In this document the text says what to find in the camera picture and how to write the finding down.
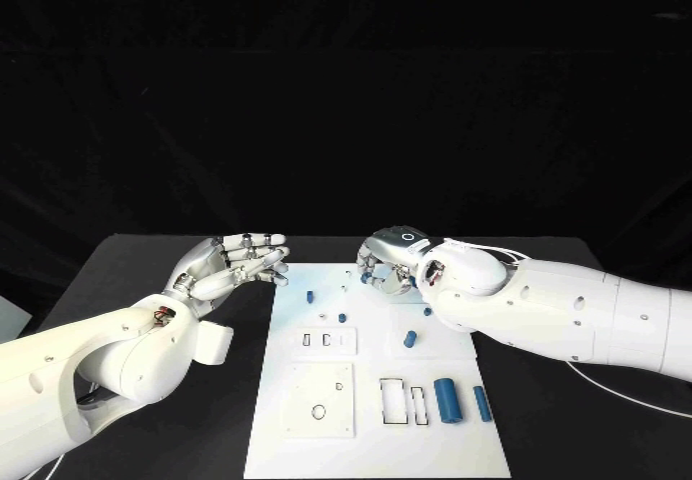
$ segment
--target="rectangular outline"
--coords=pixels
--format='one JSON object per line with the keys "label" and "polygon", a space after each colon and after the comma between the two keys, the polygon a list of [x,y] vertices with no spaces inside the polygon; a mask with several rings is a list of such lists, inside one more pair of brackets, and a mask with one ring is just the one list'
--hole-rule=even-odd
{"label": "rectangular outline", "polygon": [[[415,408],[415,397],[413,397],[413,390],[421,391],[421,400],[422,400],[422,414],[425,416],[425,423],[418,423],[418,409]],[[428,409],[425,408],[425,393],[422,391],[422,387],[411,387],[411,400],[413,402],[413,420],[416,425],[429,425],[428,423]]]}
{"label": "rectangular outline", "polygon": [[379,379],[379,392],[380,392],[380,397],[385,394],[385,390],[382,388],[382,380],[398,380],[400,382],[400,393],[403,395],[403,414],[406,416],[406,421],[405,423],[398,423],[398,422],[387,422],[386,417],[385,417],[385,402],[382,401],[382,424],[383,425],[408,425],[408,409],[406,409],[406,390],[403,388],[403,379],[402,378],[380,378]]}

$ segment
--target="small blue piece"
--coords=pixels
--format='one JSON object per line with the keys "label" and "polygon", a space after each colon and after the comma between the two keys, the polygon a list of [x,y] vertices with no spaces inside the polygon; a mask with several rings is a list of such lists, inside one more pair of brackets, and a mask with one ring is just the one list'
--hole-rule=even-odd
{"label": "small blue piece", "polygon": [[409,330],[406,333],[406,338],[403,339],[403,346],[406,348],[411,348],[413,346],[416,337],[418,337],[416,333],[412,330]]}
{"label": "small blue piece", "polygon": [[480,419],[484,422],[488,422],[493,419],[493,416],[490,415],[490,407],[487,405],[485,391],[483,390],[483,387],[472,387],[472,393],[475,395],[475,403],[478,404]]}
{"label": "small blue piece", "polygon": [[436,408],[439,409],[439,418],[442,423],[458,423],[462,420],[461,408],[458,407],[457,391],[451,378],[439,378],[434,382]]}

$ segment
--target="oval hole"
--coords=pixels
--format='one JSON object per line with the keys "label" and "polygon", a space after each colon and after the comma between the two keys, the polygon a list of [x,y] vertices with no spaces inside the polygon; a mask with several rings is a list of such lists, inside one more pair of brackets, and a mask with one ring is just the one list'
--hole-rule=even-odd
{"label": "oval hole", "polygon": [[584,300],[584,297],[576,297],[576,300],[573,301],[573,309],[584,310],[585,305],[586,301]]}
{"label": "oval hole", "polygon": [[43,393],[43,382],[33,373],[28,375],[28,385],[36,393]]}
{"label": "oval hole", "polygon": [[324,410],[323,405],[315,405],[312,407],[312,418],[315,420],[321,420],[324,418],[325,413],[327,413],[327,411]]}

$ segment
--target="robotic hand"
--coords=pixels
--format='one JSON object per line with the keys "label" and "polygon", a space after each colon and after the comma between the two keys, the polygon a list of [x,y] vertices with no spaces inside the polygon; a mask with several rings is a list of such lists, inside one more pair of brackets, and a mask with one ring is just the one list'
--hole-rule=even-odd
{"label": "robotic hand", "polygon": [[[200,318],[243,283],[287,285],[282,235],[201,241],[163,293],[0,345],[0,480],[14,480],[163,400],[191,360],[223,363],[232,329]],[[75,371],[93,392],[75,398]]]}
{"label": "robotic hand", "polygon": [[[500,262],[484,250],[506,254]],[[372,276],[382,261],[392,271]],[[556,360],[641,368],[692,381],[692,294],[511,250],[385,228],[357,252],[363,283],[416,286],[441,322]]]}

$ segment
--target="white board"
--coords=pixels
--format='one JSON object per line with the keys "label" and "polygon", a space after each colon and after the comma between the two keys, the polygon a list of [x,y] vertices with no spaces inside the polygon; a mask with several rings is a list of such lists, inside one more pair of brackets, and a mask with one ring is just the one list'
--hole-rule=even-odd
{"label": "white board", "polygon": [[[470,335],[447,329],[434,314],[423,316],[416,292],[387,297],[363,285],[353,264],[291,264],[289,282],[276,288],[274,298],[245,478],[507,478],[494,421],[481,422],[472,395],[483,380]],[[314,293],[311,304],[308,290]],[[340,313],[346,314],[343,324]],[[301,356],[295,351],[301,330],[317,329],[320,335],[321,329],[340,327],[356,330],[354,354],[341,350]],[[412,329],[416,344],[402,350],[400,335]],[[287,391],[295,386],[291,369],[301,362],[351,365],[350,437],[327,438],[330,434],[317,432],[311,438],[291,438],[282,431],[282,412],[292,401]],[[432,382],[442,377],[455,383],[464,416],[458,424],[439,420]],[[318,378],[324,384],[333,381],[327,374]],[[383,424],[380,378],[403,381],[406,425]],[[421,400],[416,398],[413,405],[411,387],[422,388],[428,425],[415,424]],[[491,394],[487,391],[490,405]],[[310,402],[295,407],[301,415]],[[307,416],[304,421],[315,422]]]}

